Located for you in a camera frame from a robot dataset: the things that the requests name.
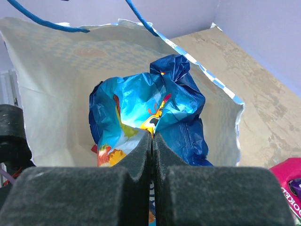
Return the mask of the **red Real chips bag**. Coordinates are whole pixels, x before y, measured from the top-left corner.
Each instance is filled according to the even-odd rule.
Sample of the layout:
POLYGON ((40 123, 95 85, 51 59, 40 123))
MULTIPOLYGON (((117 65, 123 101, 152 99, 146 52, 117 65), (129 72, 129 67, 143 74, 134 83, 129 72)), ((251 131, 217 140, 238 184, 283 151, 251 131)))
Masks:
POLYGON ((273 166, 270 171, 280 183, 297 226, 301 225, 301 158, 293 157, 273 166))

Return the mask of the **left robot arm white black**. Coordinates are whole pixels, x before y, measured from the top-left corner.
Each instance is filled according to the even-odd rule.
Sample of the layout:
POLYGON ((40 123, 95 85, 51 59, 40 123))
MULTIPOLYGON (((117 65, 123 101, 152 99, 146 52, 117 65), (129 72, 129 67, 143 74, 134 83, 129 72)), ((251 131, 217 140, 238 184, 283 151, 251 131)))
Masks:
POLYGON ((33 167, 32 153, 27 144, 23 110, 17 106, 0 105, 0 176, 6 179, 0 183, 0 205, 3 206, 17 177, 33 167))

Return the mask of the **red small snack packet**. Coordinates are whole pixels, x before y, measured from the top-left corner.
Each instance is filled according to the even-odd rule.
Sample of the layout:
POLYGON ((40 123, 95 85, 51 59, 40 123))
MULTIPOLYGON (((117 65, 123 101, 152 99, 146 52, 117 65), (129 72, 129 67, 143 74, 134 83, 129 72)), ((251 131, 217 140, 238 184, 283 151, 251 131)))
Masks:
POLYGON ((97 153, 98 152, 97 145, 93 145, 92 148, 91 148, 91 151, 94 152, 94 153, 97 153))

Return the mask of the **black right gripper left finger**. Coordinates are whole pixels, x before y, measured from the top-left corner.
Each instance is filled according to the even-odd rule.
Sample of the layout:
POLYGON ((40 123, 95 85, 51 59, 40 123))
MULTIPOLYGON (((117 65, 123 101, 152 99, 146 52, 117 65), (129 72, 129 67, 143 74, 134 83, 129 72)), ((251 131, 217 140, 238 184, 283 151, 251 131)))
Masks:
POLYGON ((0 211, 3 226, 146 226, 151 135, 112 167, 31 167, 0 211))

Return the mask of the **blue checkered paper bag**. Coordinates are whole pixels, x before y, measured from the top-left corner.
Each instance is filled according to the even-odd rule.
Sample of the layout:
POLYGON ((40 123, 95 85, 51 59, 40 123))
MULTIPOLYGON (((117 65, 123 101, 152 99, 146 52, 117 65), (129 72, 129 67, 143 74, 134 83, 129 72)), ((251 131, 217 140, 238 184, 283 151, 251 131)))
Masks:
POLYGON ((240 161, 239 122, 244 103, 195 58, 141 23, 90 26, 89 33, 64 32, 14 17, 0 32, 17 75, 27 143, 38 166, 95 166, 88 123, 88 97, 110 77, 146 72, 171 54, 190 61, 190 73, 205 96, 200 115, 208 160, 215 166, 240 161))

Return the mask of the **aluminium frame rails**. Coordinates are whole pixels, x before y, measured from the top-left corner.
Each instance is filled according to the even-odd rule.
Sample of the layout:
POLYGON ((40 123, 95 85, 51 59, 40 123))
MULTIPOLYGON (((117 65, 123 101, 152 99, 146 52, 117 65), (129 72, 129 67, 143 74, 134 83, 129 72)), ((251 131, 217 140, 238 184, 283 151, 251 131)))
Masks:
POLYGON ((14 69, 0 72, 0 104, 22 108, 17 74, 14 69))

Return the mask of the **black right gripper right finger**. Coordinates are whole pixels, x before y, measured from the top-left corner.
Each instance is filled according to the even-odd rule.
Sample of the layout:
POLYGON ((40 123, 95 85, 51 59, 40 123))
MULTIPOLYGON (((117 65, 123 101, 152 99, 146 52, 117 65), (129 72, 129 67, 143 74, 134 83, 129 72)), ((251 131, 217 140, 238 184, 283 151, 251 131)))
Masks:
POLYGON ((158 226, 292 226, 276 177, 259 167, 190 166, 152 142, 158 226))

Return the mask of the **blue colourful snack bag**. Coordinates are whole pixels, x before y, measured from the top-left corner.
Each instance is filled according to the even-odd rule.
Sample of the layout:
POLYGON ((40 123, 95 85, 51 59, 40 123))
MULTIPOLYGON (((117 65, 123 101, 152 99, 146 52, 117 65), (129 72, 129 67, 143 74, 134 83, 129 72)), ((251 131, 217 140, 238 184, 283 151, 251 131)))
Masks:
POLYGON ((156 132, 185 163, 210 165, 199 118, 206 99, 189 71, 184 56, 169 55, 147 73, 109 78, 91 92, 89 125, 105 172, 101 225, 145 224, 152 215, 149 161, 156 132))

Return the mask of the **purple chocolate snack packet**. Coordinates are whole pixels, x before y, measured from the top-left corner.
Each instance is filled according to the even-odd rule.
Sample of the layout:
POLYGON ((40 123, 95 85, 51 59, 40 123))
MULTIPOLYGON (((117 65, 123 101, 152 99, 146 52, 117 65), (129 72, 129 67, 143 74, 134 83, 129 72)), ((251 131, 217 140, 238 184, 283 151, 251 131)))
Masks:
POLYGON ((288 182, 291 193, 301 199, 301 178, 292 179, 288 182))

